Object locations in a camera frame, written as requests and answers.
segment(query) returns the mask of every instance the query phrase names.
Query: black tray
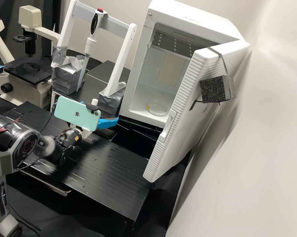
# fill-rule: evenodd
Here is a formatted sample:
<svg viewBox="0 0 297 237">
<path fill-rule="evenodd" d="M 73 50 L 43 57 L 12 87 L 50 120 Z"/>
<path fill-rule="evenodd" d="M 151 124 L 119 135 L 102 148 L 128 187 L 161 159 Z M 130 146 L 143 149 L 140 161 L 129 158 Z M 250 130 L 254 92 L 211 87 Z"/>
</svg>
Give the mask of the black tray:
<svg viewBox="0 0 297 237">
<path fill-rule="evenodd" d="M 19 118 L 21 123 L 40 130 L 49 114 L 25 102 L 5 116 Z M 65 121 L 53 116 L 42 134 L 57 136 L 66 128 Z M 81 141 L 79 147 L 83 159 L 78 164 L 68 162 L 58 168 L 41 160 L 32 168 L 135 221 L 152 186 L 142 177 L 148 160 L 95 134 Z M 25 163 L 36 158 L 31 154 Z"/>
</svg>

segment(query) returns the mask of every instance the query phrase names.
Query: gray duct tape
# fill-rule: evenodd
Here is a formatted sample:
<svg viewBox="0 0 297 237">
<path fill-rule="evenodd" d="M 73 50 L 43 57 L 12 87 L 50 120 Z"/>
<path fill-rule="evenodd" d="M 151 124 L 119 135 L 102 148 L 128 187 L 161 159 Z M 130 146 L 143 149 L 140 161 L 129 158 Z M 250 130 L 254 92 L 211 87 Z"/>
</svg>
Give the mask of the gray duct tape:
<svg viewBox="0 0 297 237">
<path fill-rule="evenodd" d="M 53 50 L 52 62 L 62 65 L 66 58 L 67 47 L 56 47 Z"/>
</svg>

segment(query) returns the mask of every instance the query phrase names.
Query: white wall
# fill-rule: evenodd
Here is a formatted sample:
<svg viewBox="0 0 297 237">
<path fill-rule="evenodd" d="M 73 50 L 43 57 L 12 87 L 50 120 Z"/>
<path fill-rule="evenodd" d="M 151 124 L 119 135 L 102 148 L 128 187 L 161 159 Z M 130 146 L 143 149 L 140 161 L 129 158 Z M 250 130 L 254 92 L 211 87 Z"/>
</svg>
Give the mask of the white wall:
<svg viewBox="0 0 297 237">
<path fill-rule="evenodd" d="M 226 13 L 253 43 L 238 100 L 199 144 L 167 237 L 297 236 L 297 0 L 244 2 Z"/>
<path fill-rule="evenodd" d="M 70 0 L 63 0 L 62 21 L 64 21 L 69 2 Z M 112 17 L 115 17 L 128 24 L 135 23 L 137 25 L 136 36 L 126 61 L 126 67 L 130 69 L 132 67 L 136 47 L 151 0 L 80 0 L 80 2 L 94 8 L 102 7 Z M 179 2 L 183 2 L 193 7 L 197 7 L 202 10 L 229 18 L 230 21 L 235 23 L 236 27 L 243 35 L 247 35 L 253 33 L 249 30 L 247 25 L 250 24 L 253 19 L 255 19 L 253 16 L 259 13 L 259 7 L 257 6 L 259 6 L 259 2 L 262 2 L 262 0 L 251 2 L 240 0 L 179 0 Z M 249 8 L 251 9 L 251 12 L 248 14 L 242 10 L 243 8 Z M 86 39 L 89 36 L 89 29 L 90 23 L 81 19 L 77 19 L 73 27 L 71 39 L 69 41 L 69 48 L 80 53 L 84 53 Z M 97 46 L 91 56 L 102 62 L 106 60 L 115 62 L 121 49 L 123 40 L 118 36 L 106 31 L 102 31 L 97 39 Z"/>
</svg>

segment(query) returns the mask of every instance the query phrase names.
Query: black platform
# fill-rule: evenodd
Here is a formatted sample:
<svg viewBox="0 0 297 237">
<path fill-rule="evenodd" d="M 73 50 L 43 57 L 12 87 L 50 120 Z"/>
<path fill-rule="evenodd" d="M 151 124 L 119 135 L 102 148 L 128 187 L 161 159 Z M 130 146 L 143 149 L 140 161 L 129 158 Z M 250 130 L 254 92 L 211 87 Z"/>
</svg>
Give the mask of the black platform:
<svg viewBox="0 0 297 237">
<path fill-rule="evenodd" d="M 19 58 L 5 64 L 5 71 L 33 85 L 51 78 L 51 57 Z"/>
<path fill-rule="evenodd" d="M 49 115 L 49 112 L 29 102 L 5 114 L 36 130 L 41 130 L 43 121 L 47 121 Z M 65 121 L 53 116 L 42 134 L 57 136 L 66 128 Z M 78 164 L 68 162 L 58 168 L 41 160 L 31 169 L 135 221 L 151 188 L 151 183 L 142 177 L 148 160 L 95 134 L 81 141 L 79 147 L 83 150 L 83 159 Z M 32 154 L 25 163 L 36 158 Z"/>
</svg>

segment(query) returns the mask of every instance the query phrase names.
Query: white stand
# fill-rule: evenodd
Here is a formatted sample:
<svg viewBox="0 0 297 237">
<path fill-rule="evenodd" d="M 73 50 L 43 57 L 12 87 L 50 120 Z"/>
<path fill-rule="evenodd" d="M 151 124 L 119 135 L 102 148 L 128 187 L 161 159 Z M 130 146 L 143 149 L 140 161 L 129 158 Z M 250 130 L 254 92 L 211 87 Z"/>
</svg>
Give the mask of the white stand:
<svg viewBox="0 0 297 237">
<path fill-rule="evenodd" d="M 57 49 L 61 50 L 68 47 L 69 38 L 73 30 L 74 20 L 76 17 L 79 17 L 88 22 L 91 22 L 95 14 L 98 14 L 98 16 L 101 17 L 100 25 L 97 25 L 97 28 L 100 27 L 119 37 L 124 38 L 120 53 L 118 55 L 113 72 L 111 74 L 110 80 L 108 82 L 108 85 L 104 93 L 105 96 L 111 96 L 112 94 L 116 93 L 120 89 L 126 87 L 126 83 L 119 82 L 119 79 L 120 79 L 126 58 L 130 51 L 130 47 L 133 42 L 134 35 L 136 33 L 136 28 L 137 28 L 136 24 L 131 23 L 130 25 L 128 25 L 113 17 L 110 17 L 105 11 L 103 11 L 100 14 L 98 10 L 79 2 L 79 0 L 71 0 L 69 3 L 65 20 L 64 20 L 61 35 L 57 43 Z M 95 33 L 91 34 L 90 36 L 93 39 L 95 39 Z M 56 68 L 68 63 L 70 63 L 70 61 L 66 56 L 62 64 L 58 64 L 57 62 L 52 62 L 51 67 Z"/>
</svg>

